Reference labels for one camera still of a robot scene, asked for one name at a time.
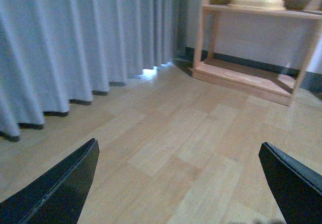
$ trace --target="bottom shelf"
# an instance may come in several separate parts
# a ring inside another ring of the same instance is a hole
[[[296,80],[284,74],[207,59],[193,71],[193,77],[216,85],[244,91],[272,102],[289,106]]]

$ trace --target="white wall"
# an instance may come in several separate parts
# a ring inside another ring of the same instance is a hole
[[[199,11],[200,0],[189,0],[187,47],[195,47]],[[205,30],[205,50],[208,50],[211,24],[212,19],[209,19]],[[299,68],[311,26],[312,21],[306,19],[222,13],[215,52]],[[322,39],[308,71],[322,74]]]

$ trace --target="shelf board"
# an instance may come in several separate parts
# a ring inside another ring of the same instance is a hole
[[[236,12],[236,13],[247,13],[247,14],[259,14],[259,15],[271,15],[271,16],[280,16],[280,17],[291,17],[291,18],[302,18],[302,19],[315,19],[322,20],[322,15],[304,12],[304,11],[260,11],[260,10],[249,10],[249,9],[236,9],[229,7],[227,5],[204,5],[202,6],[203,10],[206,11],[226,11],[226,12]]]
[[[322,15],[322,11],[321,10],[308,10],[308,9],[304,9],[303,11],[306,12],[306,13]]]
[[[195,68],[201,74],[290,98],[296,80],[284,74],[218,59],[207,59]]]

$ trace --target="wall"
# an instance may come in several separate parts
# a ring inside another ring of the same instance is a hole
[[[188,0],[187,47],[194,48],[200,0]],[[208,19],[203,48],[208,50],[212,18]],[[290,68],[299,68],[306,52],[311,20],[223,13],[215,52]],[[308,68],[322,74],[322,39]]]
[[[184,55],[187,44],[188,0],[178,2],[177,55]]]

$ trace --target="shelf leg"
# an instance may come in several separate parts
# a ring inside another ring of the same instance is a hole
[[[214,53],[215,44],[216,44],[216,36],[218,32],[218,27],[219,27],[219,15],[220,15],[220,12],[216,12],[214,14],[212,35],[211,35],[210,46],[209,46],[208,56],[207,56],[208,59],[213,59],[213,53]]]
[[[317,49],[318,43],[322,36],[322,20],[315,20],[311,37],[308,39],[308,51],[302,65],[301,71],[296,79],[294,90],[292,93],[292,101],[294,100],[295,94],[301,86],[301,83],[305,77],[306,70],[311,63],[314,53]]]
[[[193,70],[195,70],[201,64],[201,54],[202,54],[206,17],[207,17],[207,13],[201,9],[201,15],[200,15],[200,19],[199,19],[197,45],[195,48],[195,54],[194,54],[194,59],[193,59]]]

